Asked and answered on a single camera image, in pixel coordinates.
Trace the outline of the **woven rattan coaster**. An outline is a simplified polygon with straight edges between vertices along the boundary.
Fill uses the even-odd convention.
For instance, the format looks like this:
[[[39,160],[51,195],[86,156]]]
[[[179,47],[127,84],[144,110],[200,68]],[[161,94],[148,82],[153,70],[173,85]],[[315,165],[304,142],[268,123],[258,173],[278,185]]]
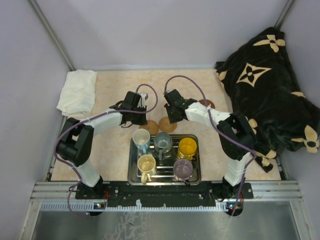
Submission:
[[[159,125],[154,120],[147,120],[147,124],[141,125],[139,129],[147,130],[150,135],[156,135],[159,132]]]
[[[158,127],[162,132],[171,133],[177,128],[177,123],[171,123],[168,116],[162,117],[158,122]]]

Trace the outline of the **brown wooden coaster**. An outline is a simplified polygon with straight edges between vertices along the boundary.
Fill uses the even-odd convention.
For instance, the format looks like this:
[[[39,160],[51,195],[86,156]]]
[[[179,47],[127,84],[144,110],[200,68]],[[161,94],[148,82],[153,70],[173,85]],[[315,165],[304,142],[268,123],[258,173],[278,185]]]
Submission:
[[[212,101],[208,100],[208,99],[206,101],[204,99],[201,99],[198,102],[201,103],[205,107],[211,107],[212,109],[216,108],[215,104]]]

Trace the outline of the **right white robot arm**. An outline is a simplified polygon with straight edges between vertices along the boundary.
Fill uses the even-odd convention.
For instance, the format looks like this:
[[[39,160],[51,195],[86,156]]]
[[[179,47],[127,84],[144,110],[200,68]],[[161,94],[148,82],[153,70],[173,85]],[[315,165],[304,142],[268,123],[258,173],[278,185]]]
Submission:
[[[165,91],[163,95],[170,123],[196,122],[219,134],[220,145],[228,157],[222,189],[227,197],[235,198],[241,192],[246,164],[249,157],[254,156],[256,142],[256,135],[244,114],[218,111],[206,99],[204,103],[193,98],[184,99],[176,89]]]

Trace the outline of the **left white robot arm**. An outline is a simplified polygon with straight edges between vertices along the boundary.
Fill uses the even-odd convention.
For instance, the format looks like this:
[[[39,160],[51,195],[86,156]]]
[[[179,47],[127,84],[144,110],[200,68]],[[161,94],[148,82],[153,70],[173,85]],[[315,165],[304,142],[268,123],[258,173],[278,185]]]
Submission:
[[[85,120],[69,118],[63,126],[56,153],[70,163],[86,192],[97,199],[103,195],[102,177],[95,170],[90,155],[93,138],[114,127],[126,124],[146,125],[148,94],[128,91],[124,100],[112,105],[106,111]]]

